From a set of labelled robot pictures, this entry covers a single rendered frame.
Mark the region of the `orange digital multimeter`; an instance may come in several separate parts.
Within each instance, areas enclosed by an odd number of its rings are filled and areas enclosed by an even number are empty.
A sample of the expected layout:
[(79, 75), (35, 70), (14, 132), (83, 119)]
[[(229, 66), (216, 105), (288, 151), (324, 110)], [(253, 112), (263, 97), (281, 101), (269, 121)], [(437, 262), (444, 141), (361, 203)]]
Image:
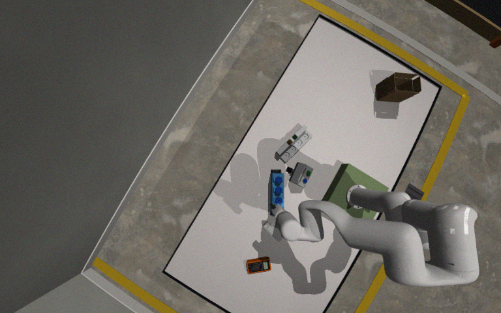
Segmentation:
[(247, 260), (247, 270), (249, 274), (270, 271), (271, 263), (269, 257)]

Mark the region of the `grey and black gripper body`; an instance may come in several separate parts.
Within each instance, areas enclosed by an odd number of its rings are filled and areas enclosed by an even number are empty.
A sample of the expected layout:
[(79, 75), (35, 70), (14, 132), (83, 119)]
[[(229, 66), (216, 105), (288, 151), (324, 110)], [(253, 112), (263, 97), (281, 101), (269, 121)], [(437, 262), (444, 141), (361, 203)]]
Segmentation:
[(283, 211), (286, 211), (286, 210), (285, 210), (285, 209), (282, 209), (282, 207), (281, 207), (279, 204), (276, 204), (275, 209), (274, 209), (274, 210), (273, 210), (273, 209), (271, 210), (271, 212), (273, 213), (273, 216), (274, 216), (275, 218), (277, 218), (277, 215), (278, 215), (279, 213), (283, 212)]

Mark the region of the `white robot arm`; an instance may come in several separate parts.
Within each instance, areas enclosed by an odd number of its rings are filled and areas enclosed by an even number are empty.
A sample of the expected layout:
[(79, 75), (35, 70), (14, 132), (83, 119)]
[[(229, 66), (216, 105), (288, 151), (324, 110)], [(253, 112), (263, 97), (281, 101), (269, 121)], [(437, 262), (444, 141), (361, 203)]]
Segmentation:
[[(307, 200), (298, 207), (300, 223), (283, 211), (263, 227), (278, 242), (284, 238), (317, 243), (324, 238), (323, 212), (349, 247), (381, 254), (386, 276), (398, 284), (451, 286), (478, 278), (474, 232), (478, 215), (473, 208), (411, 200), (405, 192), (370, 190), (362, 185), (351, 186), (346, 200), (356, 209), (384, 212), (386, 220), (355, 218), (329, 201)], [(430, 250), (431, 260), (425, 261), (424, 250)]]

